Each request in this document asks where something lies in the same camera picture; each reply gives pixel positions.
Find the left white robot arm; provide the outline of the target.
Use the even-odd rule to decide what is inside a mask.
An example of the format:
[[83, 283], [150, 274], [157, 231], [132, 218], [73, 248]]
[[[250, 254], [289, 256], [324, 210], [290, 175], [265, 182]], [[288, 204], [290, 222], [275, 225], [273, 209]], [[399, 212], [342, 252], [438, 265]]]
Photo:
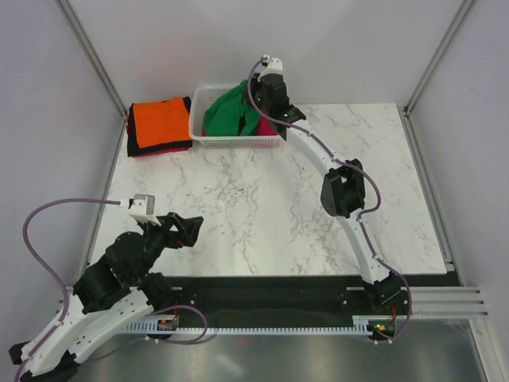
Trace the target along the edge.
[[193, 247], [201, 216], [174, 212], [139, 223], [124, 232], [89, 266], [71, 289], [55, 318], [32, 341], [12, 345], [16, 381], [68, 381], [101, 345], [129, 324], [150, 314], [187, 310], [177, 292], [152, 266], [165, 249]]

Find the green t shirt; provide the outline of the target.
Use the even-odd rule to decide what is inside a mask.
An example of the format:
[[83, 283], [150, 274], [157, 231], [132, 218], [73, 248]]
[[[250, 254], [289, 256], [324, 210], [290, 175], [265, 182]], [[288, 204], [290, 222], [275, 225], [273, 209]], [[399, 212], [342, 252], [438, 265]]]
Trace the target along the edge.
[[255, 136], [260, 118], [247, 95], [247, 80], [243, 80], [206, 110], [202, 131], [210, 137]]

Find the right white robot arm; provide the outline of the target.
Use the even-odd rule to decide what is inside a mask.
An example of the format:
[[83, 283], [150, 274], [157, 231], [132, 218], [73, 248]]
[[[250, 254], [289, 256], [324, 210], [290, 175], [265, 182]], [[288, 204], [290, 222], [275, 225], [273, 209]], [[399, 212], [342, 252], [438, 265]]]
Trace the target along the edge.
[[400, 305], [411, 315], [408, 282], [383, 260], [364, 218], [380, 207], [381, 195], [362, 163], [339, 155], [313, 132], [305, 115], [290, 103], [282, 74], [251, 73], [247, 94], [251, 105], [273, 130], [300, 150], [323, 177], [321, 204], [340, 223], [352, 246], [366, 291], [365, 306], [373, 313], [382, 313], [404, 287], [406, 296], [400, 298]]

